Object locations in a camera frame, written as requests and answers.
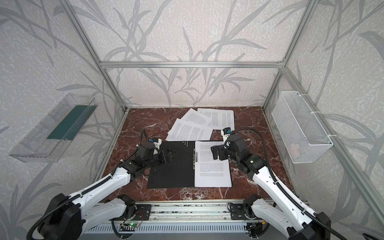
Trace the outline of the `folder white cover black inside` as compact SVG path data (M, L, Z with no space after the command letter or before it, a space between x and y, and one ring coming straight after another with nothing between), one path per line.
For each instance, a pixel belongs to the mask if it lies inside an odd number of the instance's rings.
M148 189L192 188L195 187L193 170L193 150L195 142L164 142L162 150L178 152L170 163L151 168L147 183Z

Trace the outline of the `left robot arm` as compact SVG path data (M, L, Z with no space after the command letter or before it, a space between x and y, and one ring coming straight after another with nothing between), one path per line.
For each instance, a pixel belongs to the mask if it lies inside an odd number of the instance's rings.
M161 144L161 140L140 144L101 180L68 196L55 196L26 238L32 240L33 233L38 232L44 240L77 240L89 229L126 214L132 204L126 196L102 205L99 202L143 175L146 169L169 163L178 155L171 148L160 150Z

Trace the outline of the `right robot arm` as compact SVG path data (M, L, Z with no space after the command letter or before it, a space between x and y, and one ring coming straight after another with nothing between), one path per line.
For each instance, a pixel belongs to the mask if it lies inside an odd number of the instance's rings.
M289 240L329 240L331 220L316 213L301 201L273 172L267 158L252 154L244 138L230 129L222 130L224 143L211 147L215 160L230 160L236 167L274 200L268 204L261 196L243 201L243 211L250 220L261 219Z

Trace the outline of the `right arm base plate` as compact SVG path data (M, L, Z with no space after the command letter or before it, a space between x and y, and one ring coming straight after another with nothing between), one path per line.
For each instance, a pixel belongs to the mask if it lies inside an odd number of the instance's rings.
M227 209L231 215L231 220L255 220L256 217L247 216L243 204L228 203Z

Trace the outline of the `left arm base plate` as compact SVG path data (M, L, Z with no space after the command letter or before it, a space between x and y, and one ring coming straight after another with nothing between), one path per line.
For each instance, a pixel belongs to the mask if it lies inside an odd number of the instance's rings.
M129 206L126 209L125 219L130 221L148 221L150 219L151 210L152 205L150 204Z

